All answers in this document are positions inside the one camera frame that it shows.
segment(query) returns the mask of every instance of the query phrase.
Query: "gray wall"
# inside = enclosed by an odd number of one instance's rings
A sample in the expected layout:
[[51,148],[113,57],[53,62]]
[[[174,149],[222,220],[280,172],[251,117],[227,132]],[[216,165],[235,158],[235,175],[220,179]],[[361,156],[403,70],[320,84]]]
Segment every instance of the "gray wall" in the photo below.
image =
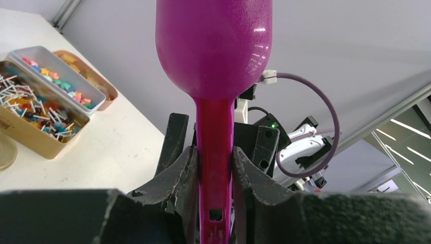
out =
[[[192,100],[168,80],[157,58],[156,1],[117,3],[83,1],[65,37],[162,132],[171,112],[194,121]],[[321,87],[348,136],[428,82],[427,9],[427,0],[273,0],[268,68]],[[311,114],[321,128],[332,126],[320,99],[293,81],[260,86],[253,105],[273,112],[287,130]]]
[[0,0],[0,8],[40,14],[51,21],[65,0]]
[[328,183],[322,191],[352,191],[393,165],[385,153],[360,140],[331,160],[329,168],[323,173]]

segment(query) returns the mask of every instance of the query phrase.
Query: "white table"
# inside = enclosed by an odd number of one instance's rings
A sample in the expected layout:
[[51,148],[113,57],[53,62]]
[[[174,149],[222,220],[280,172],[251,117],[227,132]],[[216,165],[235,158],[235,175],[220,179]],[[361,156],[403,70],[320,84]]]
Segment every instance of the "white table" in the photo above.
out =
[[[40,15],[0,9],[0,35],[2,59],[13,49],[40,45],[70,51],[86,61]],[[0,191],[118,188],[127,192],[154,176],[163,139],[119,92],[116,101],[96,112],[55,159],[47,160],[18,143],[15,163],[0,172]]]

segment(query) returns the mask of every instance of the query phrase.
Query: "white connector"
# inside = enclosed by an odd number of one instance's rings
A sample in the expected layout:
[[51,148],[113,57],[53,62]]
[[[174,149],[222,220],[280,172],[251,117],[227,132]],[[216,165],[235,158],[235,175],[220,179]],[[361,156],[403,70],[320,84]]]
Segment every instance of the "white connector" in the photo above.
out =
[[263,71],[262,76],[262,84],[268,85],[277,82],[277,70],[265,70]]
[[299,127],[298,130],[287,134],[287,136],[289,136],[289,138],[292,140],[295,137],[302,136],[309,133],[312,133],[313,135],[315,135],[317,133],[317,130],[316,128],[310,126],[309,124],[305,124]]
[[235,122],[248,124],[249,120],[249,101],[247,99],[238,98],[236,100],[236,109],[234,111]]

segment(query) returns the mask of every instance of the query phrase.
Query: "hole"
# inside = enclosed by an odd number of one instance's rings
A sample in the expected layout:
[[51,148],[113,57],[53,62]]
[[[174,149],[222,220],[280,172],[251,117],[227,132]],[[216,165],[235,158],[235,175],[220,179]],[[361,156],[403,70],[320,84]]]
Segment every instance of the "hole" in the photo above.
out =
[[223,220],[223,210],[221,209],[210,209],[209,210],[209,220],[211,221],[221,221]]
[[145,194],[146,194],[145,191],[133,190],[130,195],[132,195],[132,197],[140,197],[140,196],[143,196]]
[[262,160],[262,161],[260,161],[259,166],[260,166],[262,169],[266,169],[266,168],[268,168],[268,166],[269,166],[268,161],[266,161],[266,160]]
[[271,131],[265,132],[265,136],[266,136],[266,138],[271,138],[272,137],[272,132]]

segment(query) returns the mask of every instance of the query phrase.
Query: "magenta bottle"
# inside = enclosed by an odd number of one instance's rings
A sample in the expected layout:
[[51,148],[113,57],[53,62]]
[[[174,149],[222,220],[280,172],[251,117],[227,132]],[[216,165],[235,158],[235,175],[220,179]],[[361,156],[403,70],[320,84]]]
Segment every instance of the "magenta bottle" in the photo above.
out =
[[196,104],[201,243],[228,243],[233,103],[265,69],[272,0],[157,0],[156,48]]

